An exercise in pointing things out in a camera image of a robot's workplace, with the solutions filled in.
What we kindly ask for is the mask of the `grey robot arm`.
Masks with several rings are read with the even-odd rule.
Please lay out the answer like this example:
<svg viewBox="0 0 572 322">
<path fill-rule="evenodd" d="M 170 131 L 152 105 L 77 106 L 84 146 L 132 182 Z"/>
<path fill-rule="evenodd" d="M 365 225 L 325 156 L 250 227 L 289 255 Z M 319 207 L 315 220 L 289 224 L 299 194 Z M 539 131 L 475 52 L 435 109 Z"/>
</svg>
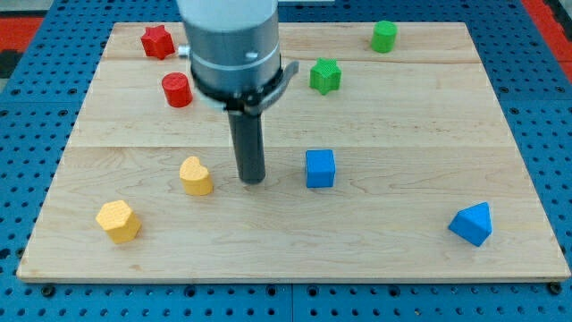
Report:
<svg viewBox="0 0 572 322">
<path fill-rule="evenodd" d="M 282 64 L 276 0 L 177 0 L 196 87 L 231 113 L 261 115 L 299 63 Z"/>
</svg>

